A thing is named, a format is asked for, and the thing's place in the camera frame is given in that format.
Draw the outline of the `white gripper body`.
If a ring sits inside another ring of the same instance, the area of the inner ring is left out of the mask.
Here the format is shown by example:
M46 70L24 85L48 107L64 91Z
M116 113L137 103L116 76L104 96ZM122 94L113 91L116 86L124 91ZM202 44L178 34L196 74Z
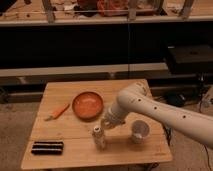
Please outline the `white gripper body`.
M126 113L123 111L113 111L111 108L107 110L101 118L100 124L104 130L113 129L125 123Z

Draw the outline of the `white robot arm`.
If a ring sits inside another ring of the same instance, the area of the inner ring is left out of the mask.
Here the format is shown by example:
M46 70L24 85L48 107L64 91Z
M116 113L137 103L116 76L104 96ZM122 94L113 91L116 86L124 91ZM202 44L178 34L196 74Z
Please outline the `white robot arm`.
M163 123L213 149L213 117L157 102L147 94L142 82L120 90L101 119L101 126L113 129L124 124L126 117L134 112Z

